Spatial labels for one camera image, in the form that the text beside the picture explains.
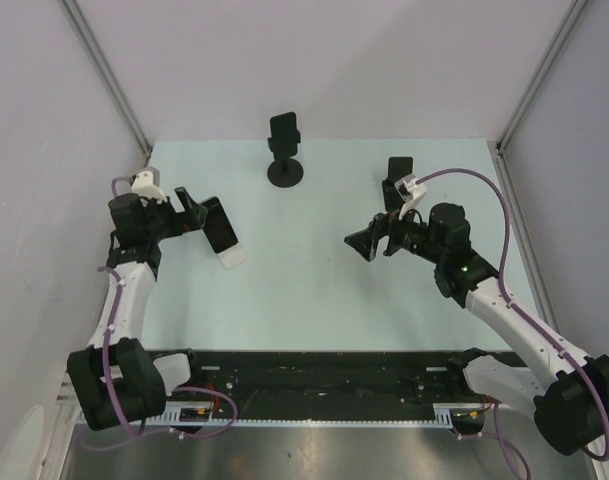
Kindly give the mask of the teal-edged smartphone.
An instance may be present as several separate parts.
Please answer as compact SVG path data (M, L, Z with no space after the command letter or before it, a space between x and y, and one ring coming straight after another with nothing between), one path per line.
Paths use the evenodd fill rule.
M221 254L239 243L238 237L220 199L216 196L201 202L207 214L202 230L215 254Z

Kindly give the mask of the white phone stand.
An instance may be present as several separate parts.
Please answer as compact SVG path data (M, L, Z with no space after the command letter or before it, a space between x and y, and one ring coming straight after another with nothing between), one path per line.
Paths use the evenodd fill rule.
M240 243L218 253L217 257L225 269L233 269L247 260L247 254Z

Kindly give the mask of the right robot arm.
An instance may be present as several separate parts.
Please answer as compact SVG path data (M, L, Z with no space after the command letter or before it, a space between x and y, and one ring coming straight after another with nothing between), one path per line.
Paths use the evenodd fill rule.
M486 394L532 418L557 452L609 460L609 356L590 356L525 310L472 248L463 207L440 203L426 222L411 212L379 213L344 241L372 261L381 239L388 241L388 256L405 250L433 263L440 293L490 326L527 367L516 370L475 353L445 376L453 399Z

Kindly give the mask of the black smartphone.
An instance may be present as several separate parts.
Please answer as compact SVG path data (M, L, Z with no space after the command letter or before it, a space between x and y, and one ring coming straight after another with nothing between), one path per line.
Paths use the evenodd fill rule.
M274 141L301 141L297 115L293 111L271 117L269 126L270 138Z

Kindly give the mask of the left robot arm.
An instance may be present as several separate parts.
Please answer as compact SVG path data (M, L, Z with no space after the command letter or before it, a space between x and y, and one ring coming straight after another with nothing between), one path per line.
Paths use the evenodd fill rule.
M148 299L161 263L159 244L203 228L205 206L175 190L183 211L133 189L109 201L115 228L103 272L109 289L87 346L69 354L67 373L87 425L94 431L129 426L164 412L174 391L198 397L205 376L185 353L153 359L140 342Z

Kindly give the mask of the black folding phone stand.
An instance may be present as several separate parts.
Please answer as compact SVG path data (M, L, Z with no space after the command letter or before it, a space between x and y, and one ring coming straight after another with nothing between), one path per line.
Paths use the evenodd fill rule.
M386 212L396 211L405 203L406 191L402 191L397 183L413 173L413 163L414 159L412 157L390 157L388 159L387 176L382 181Z

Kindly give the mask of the black pole phone stand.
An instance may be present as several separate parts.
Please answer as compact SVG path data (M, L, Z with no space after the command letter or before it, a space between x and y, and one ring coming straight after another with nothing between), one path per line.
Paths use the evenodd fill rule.
M269 150L273 154L273 161L267 169L267 177L272 185L290 188L303 179L303 166L295 158L300 142L299 134L292 137L272 136L267 139Z

